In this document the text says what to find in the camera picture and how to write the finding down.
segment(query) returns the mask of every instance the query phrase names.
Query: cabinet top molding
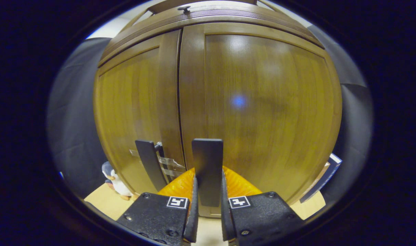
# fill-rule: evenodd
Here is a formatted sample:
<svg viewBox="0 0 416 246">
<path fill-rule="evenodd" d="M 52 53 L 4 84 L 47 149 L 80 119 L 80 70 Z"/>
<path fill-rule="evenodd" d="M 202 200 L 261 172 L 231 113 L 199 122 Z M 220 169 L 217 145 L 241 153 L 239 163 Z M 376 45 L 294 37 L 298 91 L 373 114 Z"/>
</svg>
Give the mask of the cabinet top molding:
<svg viewBox="0 0 416 246">
<path fill-rule="evenodd" d="M 122 51 L 153 36 L 184 26 L 209 22 L 241 22 L 267 26 L 301 37 L 324 49 L 308 29 L 283 13 L 257 5 L 232 1 L 204 1 L 186 5 L 191 6 L 188 9 L 189 13 L 183 13 L 182 10 L 178 10 L 178 7 L 172 8 L 138 22 L 119 33 L 105 48 L 98 66 L 101 67 Z"/>
</svg>

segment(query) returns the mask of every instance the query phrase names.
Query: white wall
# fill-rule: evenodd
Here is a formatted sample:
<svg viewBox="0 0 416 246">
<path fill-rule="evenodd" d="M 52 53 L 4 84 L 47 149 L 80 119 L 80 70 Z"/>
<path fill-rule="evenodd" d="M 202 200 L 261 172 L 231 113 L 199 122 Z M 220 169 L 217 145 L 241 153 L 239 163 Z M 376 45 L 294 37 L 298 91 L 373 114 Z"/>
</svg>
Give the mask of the white wall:
<svg viewBox="0 0 416 246">
<path fill-rule="evenodd" d="M 146 10 L 148 7 L 155 5 L 157 3 L 162 2 L 163 0 L 151 0 L 149 2 L 145 2 L 141 5 L 136 6 L 133 9 L 130 9 L 126 11 L 125 13 L 117 16 L 116 18 L 110 20 L 108 23 L 105 23 L 103 26 L 101 26 L 99 29 L 97 29 L 95 32 L 93 32 L 90 36 L 88 36 L 87 39 L 91 38 L 97 38 L 97 37 L 105 37 L 105 38 L 113 38 L 115 37 L 122 28 L 135 16 L 137 16 L 142 11 Z M 261 6 L 263 8 L 268 8 L 266 5 L 257 2 L 258 6 Z M 306 28 L 311 26 L 312 24 L 302 17 L 298 16 L 297 14 L 279 6 L 278 4 L 272 3 L 275 7 L 277 7 L 279 10 L 284 12 L 286 15 L 290 16 L 292 19 L 297 20 L 299 23 L 301 23 Z M 137 22 L 142 21 L 143 19 L 149 17 L 150 14 L 144 14 Z"/>
</svg>

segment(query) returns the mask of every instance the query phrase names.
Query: wooden cabinet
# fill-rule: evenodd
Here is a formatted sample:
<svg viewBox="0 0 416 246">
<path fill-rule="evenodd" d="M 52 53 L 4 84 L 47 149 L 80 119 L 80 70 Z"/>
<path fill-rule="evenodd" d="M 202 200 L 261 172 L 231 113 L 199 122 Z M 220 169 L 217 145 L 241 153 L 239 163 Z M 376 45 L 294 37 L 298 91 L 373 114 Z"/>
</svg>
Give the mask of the wooden cabinet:
<svg viewBox="0 0 416 246">
<path fill-rule="evenodd" d="M 291 204 L 335 145 L 341 89 L 334 66 L 299 23 L 218 2 L 191 4 L 188 15 L 164 11 L 111 41 L 95 85 L 103 149 L 131 191 L 156 192 L 129 152 L 134 140 L 161 141 L 166 157 L 190 169 L 191 141 L 221 138 L 225 166 Z"/>
<path fill-rule="evenodd" d="M 167 157 L 183 163 L 177 109 L 180 30 L 141 42 L 97 72 L 94 115 L 109 162 L 130 191 L 156 193 L 136 150 L 135 140 L 164 144 Z"/>
</svg>

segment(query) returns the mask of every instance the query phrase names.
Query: wooden door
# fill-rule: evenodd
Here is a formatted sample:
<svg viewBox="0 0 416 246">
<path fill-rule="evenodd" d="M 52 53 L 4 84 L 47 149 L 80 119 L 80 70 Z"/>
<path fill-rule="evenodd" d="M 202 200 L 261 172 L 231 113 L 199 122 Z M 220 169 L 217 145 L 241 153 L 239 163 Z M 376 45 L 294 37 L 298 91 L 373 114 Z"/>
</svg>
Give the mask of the wooden door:
<svg viewBox="0 0 416 246">
<path fill-rule="evenodd" d="M 161 141 L 165 157 L 183 163 L 177 109 L 180 30 L 141 42 L 106 62 L 94 85 L 100 142 L 133 193 L 156 193 L 136 151 L 136 139 Z"/>
<path fill-rule="evenodd" d="M 194 138 L 224 140 L 223 165 L 291 204 L 322 170 L 341 121 L 341 89 L 322 48 L 244 23 L 184 27 L 180 115 Z"/>
</svg>

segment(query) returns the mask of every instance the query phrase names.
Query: door panel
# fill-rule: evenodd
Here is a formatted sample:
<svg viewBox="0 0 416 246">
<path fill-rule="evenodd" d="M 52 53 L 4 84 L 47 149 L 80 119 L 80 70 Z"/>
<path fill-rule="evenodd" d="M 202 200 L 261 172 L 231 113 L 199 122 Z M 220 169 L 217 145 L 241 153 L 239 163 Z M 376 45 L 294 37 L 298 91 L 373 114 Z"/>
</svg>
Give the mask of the door panel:
<svg viewBox="0 0 416 246">
<path fill-rule="evenodd" d="M 139 156 L 130 152 L 137 149 L 136 139 L 161 141 L 165 157 L 184 164 L 177 110 L 180 32 L 137 44 L 97 72 L 94 114 L 100 142 L 133 193 L 157 192 Z"/>
<path fill-rule="evenodd" d="M 291 34 L 241 23 L 185 27 L 180 54 L 183 147 L 224 140 L 223 164 L 291 204 L 327 161 L 341 91 L 324 50 Z"/>
</svg>

